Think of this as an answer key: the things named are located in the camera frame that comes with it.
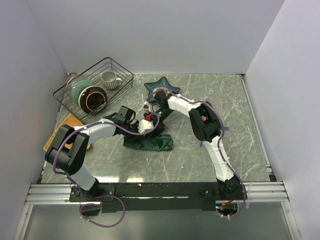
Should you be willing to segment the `dark green cloth napkin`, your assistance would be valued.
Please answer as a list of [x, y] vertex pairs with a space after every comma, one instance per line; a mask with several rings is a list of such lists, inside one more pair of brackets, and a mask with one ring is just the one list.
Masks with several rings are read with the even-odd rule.
[[123, 146], [133, 150], [150, 152], [168, 152], [173, 150], [173, 143], [169, 134], [157, 136], [138, 136], [136, 139], [123, 139]]

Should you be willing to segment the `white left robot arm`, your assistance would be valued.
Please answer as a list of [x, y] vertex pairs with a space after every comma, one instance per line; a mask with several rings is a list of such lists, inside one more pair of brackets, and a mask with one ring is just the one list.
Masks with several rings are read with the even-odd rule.
[[84, 166], [88, 145], [108, 137], [122, 135], [139, 140], [152, 133], [159, 125], [159, 117], [148, 113], [145, 119], [132, 123], [136, 112], [122, 106], [116, 113], [101, 120], [77, 127], [62, 125], [45, 153], [45, 161], [58, 175], [64, 175], [76, 184], [81, 195], [88, 201], [102, 196], [100, 183]]

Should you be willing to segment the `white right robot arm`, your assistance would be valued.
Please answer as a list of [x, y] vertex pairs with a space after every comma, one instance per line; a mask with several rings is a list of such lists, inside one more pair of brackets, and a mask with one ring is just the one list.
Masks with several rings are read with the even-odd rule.
[[236, 194], [232, 179], [240, 179], [230, 164], [222, 138], [225, 135], [224, 124], [216, 110], [207, 101], [190, 100], [181, 94], [158, 91], [154, 96], [160, 109], [156, 112], [161, 119], [166, 119], [173, 111], [177, 111], [190, 119], [195, 137], [203, 143], [211, 158], [215, 169], [216, 179], [224, 182], [219, 186], [219, 195], [223, 199], [230, 199]]

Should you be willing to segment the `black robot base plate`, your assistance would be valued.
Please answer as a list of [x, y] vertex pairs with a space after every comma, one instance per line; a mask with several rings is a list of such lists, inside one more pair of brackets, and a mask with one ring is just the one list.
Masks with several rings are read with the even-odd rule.
[[71, 203], [98, 204], [102, 213], [118, 211], [202, 210], [215, 211], [216, 204], [243, 201], [247, 194], [239, 183], [143, 182], [100, 183], [95, 193], [71, 188]]

